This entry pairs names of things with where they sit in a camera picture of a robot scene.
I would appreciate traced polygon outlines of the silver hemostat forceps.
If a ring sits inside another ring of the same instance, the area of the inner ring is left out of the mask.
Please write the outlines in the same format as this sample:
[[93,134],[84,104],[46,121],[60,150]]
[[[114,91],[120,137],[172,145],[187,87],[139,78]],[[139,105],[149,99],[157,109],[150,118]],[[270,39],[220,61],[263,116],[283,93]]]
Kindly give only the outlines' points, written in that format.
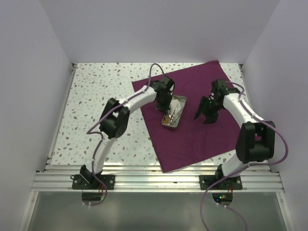
[[174,117],[174,114],[176,113],[176,111],[177,111],[177,109],[178,109],[178,107],[179,107],[179,102],[178,101],[176,101],[175,103],[173,103],[173,104],[171,104],[171,108],[170,108],[170,111],[169,111],[169,113],[168,113],[168,115],[169,115],[169,117],[170,117],[170,121],[169,121],[169,124],[168,125],[170,125],[171,124],[171,121],[172,121],[172,119],[173,119],[173,117]]

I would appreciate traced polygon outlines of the orange bandage strip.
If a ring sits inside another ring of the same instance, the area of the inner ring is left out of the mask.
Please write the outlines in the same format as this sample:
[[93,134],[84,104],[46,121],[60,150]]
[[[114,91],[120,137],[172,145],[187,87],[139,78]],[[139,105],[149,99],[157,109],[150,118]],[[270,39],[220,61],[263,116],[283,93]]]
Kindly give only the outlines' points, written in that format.
[[169,124],[169,121],[170,121],[170,117],[169,117],[169,115],[166,115],[165,117],[164,117],[164,119],[163,119],[163,124]]

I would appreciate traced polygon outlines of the purple cloth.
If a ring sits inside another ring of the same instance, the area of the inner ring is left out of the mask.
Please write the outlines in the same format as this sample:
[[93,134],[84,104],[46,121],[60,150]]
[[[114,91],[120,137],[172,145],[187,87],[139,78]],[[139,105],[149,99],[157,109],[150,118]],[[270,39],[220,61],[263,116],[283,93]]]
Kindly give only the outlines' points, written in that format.
[[177,128],[162,125],[163,114],[155,103],[141,108],[149,140],[163,172],[170,172],[224,154],[223,161],[233,156],[240,127],[227,110],[220,110],[218,120],[204,124],[205,117],[194,116],[202,96],[210,94],[211,83],[224,78],[243,84],[238,63],[220,63],[217,60],[204,64],[161,63],[163,72],[174,80],[176,95],[187,98]]

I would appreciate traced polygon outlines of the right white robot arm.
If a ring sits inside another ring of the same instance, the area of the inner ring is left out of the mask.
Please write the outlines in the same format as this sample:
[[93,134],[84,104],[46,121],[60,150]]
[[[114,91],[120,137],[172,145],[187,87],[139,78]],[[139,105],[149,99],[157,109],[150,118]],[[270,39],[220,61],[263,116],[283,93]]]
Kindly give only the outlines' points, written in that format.
[[239,169],[273,157],[275,132],[267,125],[275,127],[275,124],[271,121],[262,124],[263,118],[256,115],[248,104],[240,99],[243,91],[228,87],[226,80],[217,79],[211,86],[211,94],[201,98],[194,119],[204,115],[204,124],[213,124],[217,121],[220,110],[225,109],[240,128],[235,155],[219,165],[215,172],[215,185],[225,189],[231,184],[231,173],[235,173],[233,178],[237,177]]

